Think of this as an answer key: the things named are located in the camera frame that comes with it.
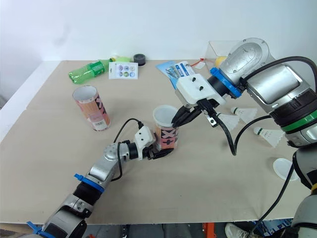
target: white wall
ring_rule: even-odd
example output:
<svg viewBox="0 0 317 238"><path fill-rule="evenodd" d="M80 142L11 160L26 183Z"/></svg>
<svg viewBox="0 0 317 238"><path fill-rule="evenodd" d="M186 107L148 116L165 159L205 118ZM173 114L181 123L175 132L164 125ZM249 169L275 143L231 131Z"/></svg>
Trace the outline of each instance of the white wall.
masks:
<svg viewBox="0 0 317 238"><path fill-rule="evenodd" d="M198 59L209 40L260 37L276 58L317 62L316 11L316 0L2 0L1 93L42 60Z"/></svg>

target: white shuttlecock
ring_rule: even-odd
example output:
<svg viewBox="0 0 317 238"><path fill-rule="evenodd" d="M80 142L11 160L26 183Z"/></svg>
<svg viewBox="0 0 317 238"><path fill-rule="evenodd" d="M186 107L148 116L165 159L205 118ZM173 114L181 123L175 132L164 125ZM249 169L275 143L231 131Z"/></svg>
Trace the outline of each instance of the white shuttlecock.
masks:
<svg viewBox="0 0 317 238"><path fill-rule="evenodd" d="M255 127L253 132L263 137L271 146L276 147L282 139L284 132L282 130L269 130L261 127Z"/></svg>
<svg viewBox="0 0 317 238"><path fill-rule="evenodd" d="M245 124L248 124L256 116L258 109L256 108L237 108L233 107L230 109L231 112L241 118Z"/></svg>
<svg viewBox="0 0 317 238"><path fill-rule="evenodd" d="M229 131L232 131L237 125L240 120L239 116L237 115L227 115L218 113L216 114L220 120L226 125Z"/></svg>

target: beige tabletop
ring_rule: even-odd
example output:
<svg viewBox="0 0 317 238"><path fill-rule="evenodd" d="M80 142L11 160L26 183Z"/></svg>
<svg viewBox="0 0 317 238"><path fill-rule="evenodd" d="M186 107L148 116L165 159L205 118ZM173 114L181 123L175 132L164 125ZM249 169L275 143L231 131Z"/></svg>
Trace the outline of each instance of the beige tabletop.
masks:
<svg viewBox="0 0 317 238"><path fill-rule="evenodd" d="M92 130L72 99L78 87L67 73L86 61L63 61L0 144L0 222L43 223L74 191L75 173L86 174L112 143L122 124L136 117L153 127L152 111L161 104L180 107L169 79L149 61L137 80L109 80L104 74L88 82L97 87L111 119L109 129ZM208 77L207 68L195 69ZM227 99L218 111L232 106L257 107L245 93ZM259 108L257 116L263 116ZM243 127L232 132L235 137ZM271 119L258 122L277 128ZM119 140L133 139L136 124ZM276 158L291 159L294 149L286 139L272 148L252 128L240 139L232 156L223 131L212 128L203 115L180 128L179 146L154 161L125 164L123 177L110 183L95 205L89 224L222 222L255 220L276 199L283 185L273 171ZM293 217L309 194L299 180L290 182L268 218Z"/></svg>

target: green plastic bottle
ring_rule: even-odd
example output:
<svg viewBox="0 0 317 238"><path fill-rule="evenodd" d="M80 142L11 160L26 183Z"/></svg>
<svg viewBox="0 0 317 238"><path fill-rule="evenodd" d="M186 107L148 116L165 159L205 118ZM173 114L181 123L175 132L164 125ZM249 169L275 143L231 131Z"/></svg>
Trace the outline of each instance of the green plastic bottle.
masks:
<svg viewBox="0 0 317 238"><path fill-rule="evenodd" d="M115 58L99 60L88 65L71 71L68 73L69 78L73 83L81 84L87 81L90 78L97 77L100 74L108 72L109 62L115 61Z"/></svg>

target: shoe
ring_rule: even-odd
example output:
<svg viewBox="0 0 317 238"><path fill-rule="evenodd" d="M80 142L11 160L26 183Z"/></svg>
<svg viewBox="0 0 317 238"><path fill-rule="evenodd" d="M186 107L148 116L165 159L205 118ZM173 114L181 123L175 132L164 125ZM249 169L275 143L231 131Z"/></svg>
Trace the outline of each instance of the shoe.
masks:
<svg viewBox="0 0 317 238"><path fill-rule="evenodd" d="M236 225L232 223L227 223L224 228L224 232L226 233L228 238L247 238L248 232L238 228ZM252 234L250 238L263 238L259 235Z"/></svg>

